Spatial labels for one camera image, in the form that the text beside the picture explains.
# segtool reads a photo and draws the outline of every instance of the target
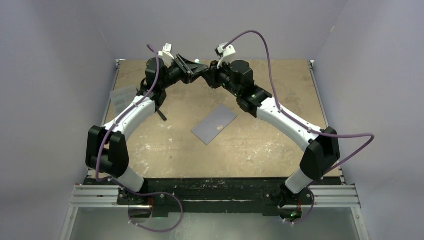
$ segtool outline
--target cable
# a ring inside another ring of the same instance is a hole
[[[150,51],[152,51],[156,57],[156,76],[154,77],[154,82],[151,85],[151,88],[147,91],[147,93],[141,98],[141,100],[139,100],[135,105],[140,105],[153,91],[153,89],[156,86],[156,83],[158,82],[158,78],[159,78],[159,53],[155,50],[155,48],[153,46],[151,46],[150,44],[147,44],[147,47]],[[121,113],[119,115],[119,117],[117,118],[116,122],[114,124],[112,124],[112,126],[109,128],[109,130],[106,132],[106,135],[104,135],[103,141],[101,142],[100,145],[100,149],[98,151],[98,155],[97,155],[97,162],[95,165],[95,179],[97,182],[103,182],[105,180],[112,180],[115,184],[119,185],[122,188],[125,188],[128,192],[136,195],[136,196],[140,196],[140,197],[150,197],[150,196],[155,196],[155,195],[167,195],[170,196],[172,198],[174,198],[176,200],[176,202],[179,205],[179,209],[181,210],[181,215],[179,217],[178,222],[167,229],[163,229],[163,230],[157,230],[157,229],[152,229],[143,225],[140,225],[136,222],[134,222],[131,219],[130,213],[128,212],[128,218],[129,218],[129,222],[134,224],[136,227],[145,229],[147,231],[150,232],[154,232],[154,233],[166,233],[169,231],[174,230],[176,227],[178,227],[178,225],[180,225],[181,221],[183,220],[183,216],[184,216],[184,212],[183,212],[183,205],[181,204],[180,200],[178,200],[178,198],[170,193],[167,192],[153,192],[153,193],[138,193],[135,191],[132,191],[131,189],[128,189],[127,187],[125,187],[124,185],[122,185],[120,182],[118,182],[117,180],[113,179],[111,176],[107,176],[107,177],[103,177],[103,178],[99,178],[99,171],[100,171],[100,159],[102,157],[102,153],[103,153],[103,149],[105,147],[106,141],[108,140],[109,135],[111,134],[111,132],[113,131],[113,129],[117,126],[117,124],[119,124],[121,122],[121,120],[129,113],[131,112],[136,106],[134,104],[131,105],[131,107],[127,108],[123,113]]]
[[[351,159],[352,157],[354,157],[356,154],[358,154],[360,151],[362,151],[364,148],[366,148],[375,138],[374,134],[372,133],[360,133],[360,134],[342,134],[342,135],[337,135],[337,134],[328,134],[328,133],[323,133],[320,131],[316,131],[313,130],[311,128],[309,128],[308,126],[306,126],[305,124],[303,124],[302,122],[298,121],[296,118],[292,117],[291,115],[289,115],[287,112],[284,111],[284,109],[282,109],[280,101],[278,100],[278,96],[277,96],[277,90],[276,87],[274,85],[274,81],[273,81],[273,74],[271,72],[271,57],[270,57],[270,51],[268,50],[268,44],[267,41],[265,40],[264,36],[262,34],[260,34],[258,31],[255,30],[247,30],[244,31],[242,33],[240,33],[239,35],[237,35],[236,37],[234,37],[233,39],[231,39],[224,47],[223,49],[225,49],[226,47],[228,47],[230,44],[232,44],[235,40],[239,39],[241,36],[248,34],[248,33],[253,33],[256,34],[260,37],[260,39],[262,39],[263,45],[265,46],[265,51],[266,51],[266,59],[268,61],[268,72],[269,72],[269,82],[271,83],[271,87],[272,87],[272,92],[274,93],[274,99],[275,99],[275,104],[277,105],[278,109],[280,110],[280,112],[282,114],[284,114],[287,118],[289,118],[290,120],[292,120],[293,122],[297,123],[299,126],[301,126],[302,128],[308,130],[308,132],[313,133],[313,134],[317,134],[323,137],[329,137],[329,138],[337,138],[337,139],[354,139],[354,138],[363,138],[363,137],[370,137],[368,141],[366,141],[361,147],[359,147],[356,151],[354,151],[353,153],[351,153],[349,156],[347,156],[345,159],[341,160],[339,163],[335,164],[333,167],[331,167],[329,170],[327,170],[325,174],[327,174],[328,172],[338,168],[340,165],[344,164],[346,161],[348,161],[349,159]],[[300,223],[302,222],[305,218],[307,218],[312,209],[314,208],[314,204],[315,204],[315,196],[312,193],[311,189],[309,189],[311,196],[312,196],[312,206],[309,209],[308,213],[305,215],[305,217],[302,217],[301,220],[297,221],[296,223]]]

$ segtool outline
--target tabletop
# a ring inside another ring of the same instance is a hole
[[[266,60],[247,60],[255,84],[272,93]],[[114,89],[140,88],[145,60],[121,62]],[[280,103],[306,121],[325,128],[316,87],[306,60],[272,60],[272,77]],[[236,98],[223,88],[211,89],[204,79],[178,82],[166,90],[160,108],[127,142],[130,166],[146,178],[289,177],[303,152],[275,127],[244,112]],[[208,145],[192,132],[200,121],[223,104],[237,117]],[[106,122],[115,118],[109,107]],[[328,176],[339,176],[334,170]]]

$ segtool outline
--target wall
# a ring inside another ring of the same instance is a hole
[[[375,133],[343,167],[373,240],[424,239],[423,11],[420,0],[349,0],[314,64],[329,123]]]
[[[0,239],[58,239],[114,58],[83,0],[0,2]]]
[[[151,43],[187,58],[215,59],[214,49],[245,30],[268,41],[274,59],[315,59],[347,0],[88,0],[117,59],[149,59]],[[264,59],[257,36],[235,44],[237,57]]]

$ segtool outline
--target tan table surface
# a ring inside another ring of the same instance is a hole
[[[272,93],[266,60],[248,60],[255,83]],[[121,62],[115,89],[140,87],[146,61]],[[280,103],[314,125],[325,128],[320,102],[306,60],[272,60],[272,76]],[[211,89],[203,78],[166,90],[160,108],[127,142],[130,166],[147,178],[289,177],[303,152],[272,125],[243,112],[223,88]],[[218,105],[237,114],[211,143],[205,145],[191,129]],[[106,122],[115,117],[110,106]],[[339,176],[334,170],[328,176]]]

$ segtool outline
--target gray rectangular sheet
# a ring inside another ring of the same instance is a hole
[[[237,115],[233,111],[221,104],[199,122],[191,132],[208,145],[236,117]]]

